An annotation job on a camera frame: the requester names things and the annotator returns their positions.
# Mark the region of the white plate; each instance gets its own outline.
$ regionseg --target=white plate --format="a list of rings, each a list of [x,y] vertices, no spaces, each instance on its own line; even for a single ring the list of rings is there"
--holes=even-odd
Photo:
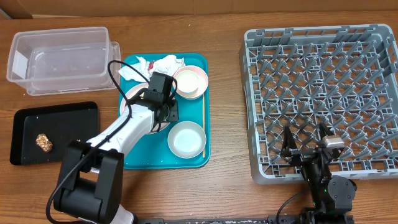
[[[170,130],[167,144],[176,156],[190,159],[204,150],[206,134],[198,124],[191,121],[183,121]]]

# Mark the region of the white napkin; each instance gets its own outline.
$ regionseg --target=white napkin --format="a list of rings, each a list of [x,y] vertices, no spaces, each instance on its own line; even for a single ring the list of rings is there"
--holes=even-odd
[[[168,55],[160,60],[153,62],[153,67],[151,69],[149,69],[149,66],[152,62],[147,62],[147,60],[142,57],[137,57],[137,59],[139,62],[131,66],[135,68],[138,72],[140,72],[143,76],[145,76],[148,80],[152,76],[153,72],[160,72],[166,75],[173,76],[179,68],[185,66],[184,58],[177,59],[175,55]],[[122,69],[120,69],[119,73],[127,81],[135,80],[137,82],[145,82],[145,80],[138,73],[136,73],[133,69],[127,66],[124,66]]]

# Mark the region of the cardboard box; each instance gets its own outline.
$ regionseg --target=cardboard box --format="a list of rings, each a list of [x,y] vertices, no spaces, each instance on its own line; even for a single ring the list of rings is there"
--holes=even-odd
[[[27,12],[18,0],[0,0],[0,9],[13,19],[32,18],[32,14]]]
[[[13,18],[397,10],[396,0],[0,0]]]
[[[11,19],[3,10],[0,9],[0,19]]]

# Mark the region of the gray dish rack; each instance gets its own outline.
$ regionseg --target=gray dish rack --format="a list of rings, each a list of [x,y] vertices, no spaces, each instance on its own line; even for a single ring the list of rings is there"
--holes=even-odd
[[[303,181],[280,157],[288,125],[314,148],[324,122],[346,143],[333,175],[398,177],[397,44],[384,24],[253,29],[239,54],[251,174],[258,184]]]

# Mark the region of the teal tray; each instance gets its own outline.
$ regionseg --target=teal tray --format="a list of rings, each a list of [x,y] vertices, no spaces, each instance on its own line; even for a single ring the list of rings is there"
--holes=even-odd
[[[136,54],[128,56],[124,62],[132,65],[138,63],[136,56],[143,57],[147,61],[159,60],[169,54]],[[196,53],[174,54],[177,58],[184,58],[185,65],[196,65],[208,74],[207,61],[204,56]],[[123,92],[129,91],[132,87],[140,84],[134,80],[126,81],[121,77],[120,87]],[[176,123],[170,123],[159,133],[147,134],[142,137],[133,147],[131,152],[124,159],[125,169],[179,169],[197,168],[204,166],[210,158],[210,108],[209,108],[209,88],[205,94],[205,133],[206,147],[205,157],[203,153],[191,159],[182,159],[172,153],[167,145],[169,131]],[[176,94],[178,101],[179,122],[193,121],[203,127],[203,97],[196,100],[186,100]]]

